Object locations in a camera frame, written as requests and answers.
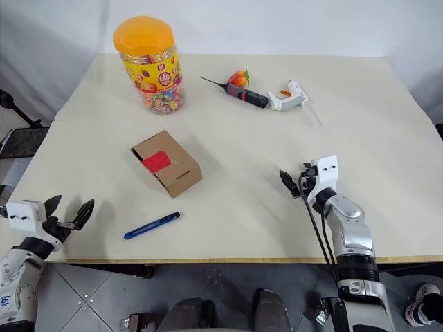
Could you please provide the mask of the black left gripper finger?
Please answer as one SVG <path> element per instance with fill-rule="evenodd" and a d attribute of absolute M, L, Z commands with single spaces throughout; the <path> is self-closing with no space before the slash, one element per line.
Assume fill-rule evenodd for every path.
<path fill-rule="evenodd" d="M 57 195 L 57 196 L 49 198 L 48 200 L 46 200 L 44 202 L 44 208 L 45 208 L 45 213 L 46 213 L 47 218 L 52 216 L 54 211 L 56 211 L 58 205 L 60 204 L 61 199 L 62 199 L 62 195 Z"/>
<path fill-rule="evenodd" d="M 80 207 L 80 209 L 77 211 L 74 220 L 71 222 L 72 230 L 81 230 L 84 227 L 84 225 L 87 223 L 87 221 L 92 215 L 94 205 L 95 205 L 95 200 L 90 199 Z"/>

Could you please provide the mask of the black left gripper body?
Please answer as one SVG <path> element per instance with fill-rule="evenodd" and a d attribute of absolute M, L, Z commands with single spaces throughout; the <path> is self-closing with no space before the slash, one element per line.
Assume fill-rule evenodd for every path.
<path fill-rule="evenodd" d="M 64 243 L 69 237 L 72 230 L 75 228 L 74 222 L 59 222 L 55 216 L 49 216 L 47 220 L 42 224 L 45 232 L 55 237 L 61 243 Z"/>

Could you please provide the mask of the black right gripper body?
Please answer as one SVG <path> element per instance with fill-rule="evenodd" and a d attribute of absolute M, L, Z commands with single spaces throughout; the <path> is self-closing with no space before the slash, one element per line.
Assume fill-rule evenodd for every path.
<path fill-rule="evenodd" d="M 301 174 L 301 192 L 308 196 L 309 193 L 314 189 L 316 185 L 316 176 L 317 176 L 317 168 L 316 167 L 308 167 Z"/>

